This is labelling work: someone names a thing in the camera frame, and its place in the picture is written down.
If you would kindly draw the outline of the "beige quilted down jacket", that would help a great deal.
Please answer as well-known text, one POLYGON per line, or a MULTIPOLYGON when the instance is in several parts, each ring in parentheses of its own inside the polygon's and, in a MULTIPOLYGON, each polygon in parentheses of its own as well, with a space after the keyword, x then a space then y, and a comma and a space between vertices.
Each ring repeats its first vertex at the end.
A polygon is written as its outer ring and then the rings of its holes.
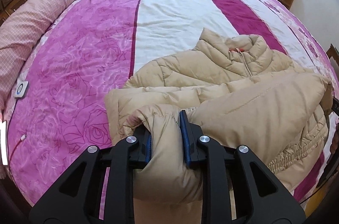
POLYGON ((183 158, 179 113, 221 145, 248 146, 289 190, 310 173, 328 138, 330 78, 272 50, 260 35, 204 29, 191 50, 144 65, 105 98, 113 142, 144 125, 152 158, 135 172, 136 199, 190 203, 202 175, 183 158))

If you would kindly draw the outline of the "wooden chair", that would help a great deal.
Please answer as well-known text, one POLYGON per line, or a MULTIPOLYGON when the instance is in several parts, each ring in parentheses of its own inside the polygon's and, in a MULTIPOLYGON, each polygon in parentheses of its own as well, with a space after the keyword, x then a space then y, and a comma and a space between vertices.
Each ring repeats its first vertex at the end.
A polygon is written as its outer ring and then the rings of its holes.
POLYGON ((329 59, 333 59, 336 62, 336 65, 339 65, 339 53, 334 45, 330 44, 329 49, 326 51, 326 55, 329 59))

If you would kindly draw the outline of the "white electric blanket controller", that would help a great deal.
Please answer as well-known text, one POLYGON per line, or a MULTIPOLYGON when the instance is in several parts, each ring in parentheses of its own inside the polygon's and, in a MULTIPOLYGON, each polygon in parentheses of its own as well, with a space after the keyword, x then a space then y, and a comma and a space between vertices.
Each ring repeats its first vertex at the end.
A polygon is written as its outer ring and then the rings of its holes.
POLYGON ((29 82, 28 81, 22 81, 18 84, 13 97, 15 97, 16 99, 21 99, 23 97, 25 97, 26 91, 29 87, 29 82))

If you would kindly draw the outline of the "purple floral bed blanket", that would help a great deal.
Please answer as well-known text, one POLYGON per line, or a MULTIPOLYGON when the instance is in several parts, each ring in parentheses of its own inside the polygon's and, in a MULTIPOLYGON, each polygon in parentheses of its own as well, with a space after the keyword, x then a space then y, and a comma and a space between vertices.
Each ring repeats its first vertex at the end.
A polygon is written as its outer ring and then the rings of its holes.
MULTIPOLYGON (((330 78, 332 99, 338 96, 326 53, 276 0, 75 0, 33 47, 1 110, 9 174, 32 207, 89 146, 105 149, 119 142, 111 138, 106 95, 147 63, 193 49, 204 29, 226 38, 262 36, 270 49, 330 78), (22 81, 29 87, 16 99, 22 81)), ((330 184, 329 179, 317 187, 336 148, 337 126, 331 107, 320 157, 296 189, 287 189, 305 214, 319 205, 330 184)), ((135 221, 200 223, 202 197, 158 203, 134 196, 135 221)))

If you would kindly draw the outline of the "pink rolled quilt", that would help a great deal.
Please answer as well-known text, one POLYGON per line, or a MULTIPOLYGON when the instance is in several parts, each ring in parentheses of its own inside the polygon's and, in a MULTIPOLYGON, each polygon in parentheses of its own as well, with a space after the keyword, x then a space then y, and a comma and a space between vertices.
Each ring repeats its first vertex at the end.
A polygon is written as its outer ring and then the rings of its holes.
POLYGON ((27 0, 1 25, 1 110, 38 40, 75 0, 27 0))

